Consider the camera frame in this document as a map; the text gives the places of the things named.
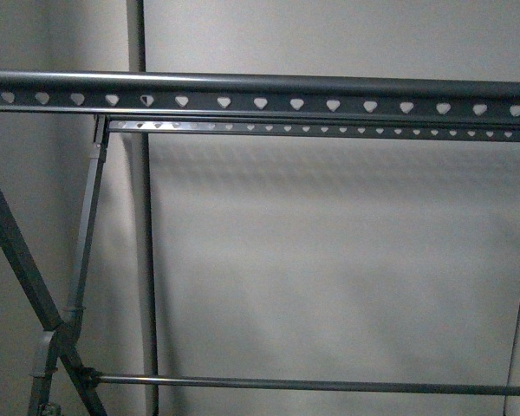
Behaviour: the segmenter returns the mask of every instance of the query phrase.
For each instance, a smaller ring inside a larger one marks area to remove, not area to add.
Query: perforated metal rail
[[[44,329],[32,374],[29,416],[52,408],[49,390],[58,359],[91,415],[107,414],[94,390],[100,383],[520,395],[516,386],[102,374],[85,367],[76,348],[110,133],[520,142],[520,82],[0,71],[0,112],[96,115],[75,270],[64,316],[60,316],[0,191],[0,245]]]
[[[0,111],[140,133],[520,141],[520,82],[0,71]]]

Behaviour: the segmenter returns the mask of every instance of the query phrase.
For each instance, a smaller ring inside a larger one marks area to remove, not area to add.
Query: gray metal frame
[[[29,416],[49,403],[58,358],[90,415],[106,415],[101,383],[349,392],[520,396],[520,387],[102,374],[76,349],[109,134],[207,133],[520,142],[520,82],[281,75],[0,71],[0,111],[95,114],[75,268],[61,317],[0,191],[0,245],[44,333]]]

